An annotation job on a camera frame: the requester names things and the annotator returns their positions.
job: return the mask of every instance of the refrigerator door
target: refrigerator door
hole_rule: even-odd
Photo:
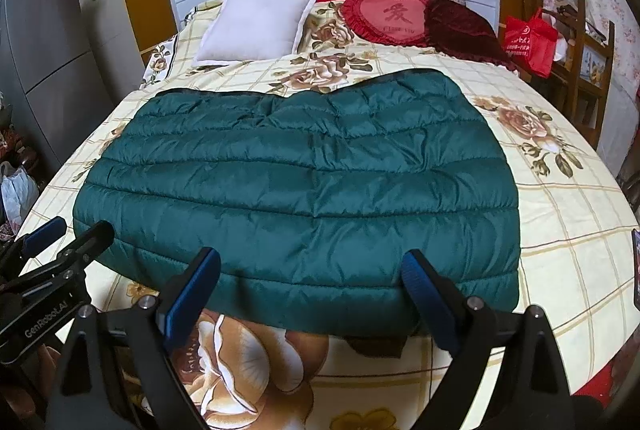
[[[5,0],[7,34],[25,92],[89,51],[78,0]]]
[[[42,152],[54,172],[113,110],[92,52],[49,76],[27,101],[50,148]]]

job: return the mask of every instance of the floral curtain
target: floral curtain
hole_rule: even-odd
[[[586,0],[587,18],[604,35],[609,21],[616,25],[613,72],[629,96],[635,97],[640,84],[640,28],[626,0]]]
[[[587,19],[604,35],[616,25],[613,71],[598,155],[618,175],[638,128],[636,93],[640,84],[640,28],[626,0],[585,0]]]

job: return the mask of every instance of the gray refrigerator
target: gray refrigerator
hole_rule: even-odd
[[[113,110],[78,0],[0,0],[0,90],[54,174]]]

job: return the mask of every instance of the mobile phone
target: mobile phone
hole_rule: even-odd
[[[634,305],[640,311],[640,231],[631,232],[631,244],[634,247]]]

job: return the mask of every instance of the screw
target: screw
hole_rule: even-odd
[[[88,318],[94,312],[94,308],[92,305],[83,305],[78,310],[78,316],[81,318]]]
[[[540,307],[539,305],[530,305],[529,312],[533,315],[534,318],[545,317],[545,312],[543,311],[542,307]]]
[[[156,297],[153,295],[144,295],[140,300],[138,300],[138,305],[142,309],[148,309],[156,305]]]
[[[478,296],[469,296],[469,298],[466,299],[466,305],[471,307],[474,311],[479,311],[484,307],[484,302]]]

